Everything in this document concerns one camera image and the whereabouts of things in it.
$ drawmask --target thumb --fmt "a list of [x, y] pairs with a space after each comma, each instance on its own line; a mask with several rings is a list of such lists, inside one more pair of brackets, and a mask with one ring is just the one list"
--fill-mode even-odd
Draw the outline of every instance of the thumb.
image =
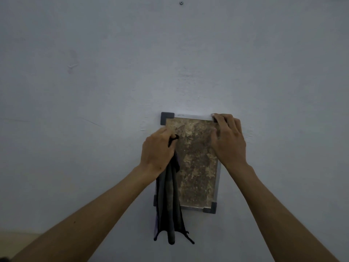
[[171, 150], [173, 150], [173, 151], [175, 150], [177, 141], [178, 141], [178, 139], [177, 139], [177, 140], [173, 140], [173, 141], [171, 142], [171, 145], [170, 145], [170, 149], [171, 149]]
[[217, 129], [213, 128], [213, 130], [211, 131], [211, 145], [212, 146], [216, 145], [217, 140], [218, 140]]

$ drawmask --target black corner piece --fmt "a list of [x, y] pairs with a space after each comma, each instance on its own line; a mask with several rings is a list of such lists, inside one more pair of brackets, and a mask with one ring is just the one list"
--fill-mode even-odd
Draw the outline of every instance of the black corner piece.
[[211, 214], [216, 214], [216, 210], [217, 210], [217, 202], [212, 201], [211, 202], [211, 208], [203, 208], [203, 212], [205, 213], [211, 213]]
[[160, 125], [165, 126], [166, 125], [166, 119], [167, 118], [174, 118], [174, 113], [171, 112], [161, 112], [161, 118], [160, 118]]

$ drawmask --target black cloth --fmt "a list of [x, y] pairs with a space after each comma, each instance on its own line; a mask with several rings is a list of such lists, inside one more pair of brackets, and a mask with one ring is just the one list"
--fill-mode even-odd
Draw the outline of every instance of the black cloth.
[[[169, 140], [169, 146], [173, 140], [178, 139], [176, 135], [174, 139]], [[155, 237], [161, 231], [167, 231], [169, 244], [175, 243], [174, 232], [180, 232], [194, 244], [194, 241], [188, 237], [188, 231], [185, 230], [182, 211], [179, 203], [176, 173], [179, 171], [179, 163], [177, 153], [174, 152], [166, 169], [156, 179], [156, 225]]]

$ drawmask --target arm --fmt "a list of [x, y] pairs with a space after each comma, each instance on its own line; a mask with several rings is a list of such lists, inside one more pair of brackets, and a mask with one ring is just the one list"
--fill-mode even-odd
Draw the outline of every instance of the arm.
[[246, 199], [275, 261], [338, 260], [262, 184], [246, 162], [246, 142], [239, 119], [214, 114], [220, 138], [214, 130], [212, 147]]
[[87, 261], [135, 198], [166, 168], [177, 140], [161, 128], [143, 144], [141, 163], [120, 183], [94, 199], [20, 251], [17, 261]]

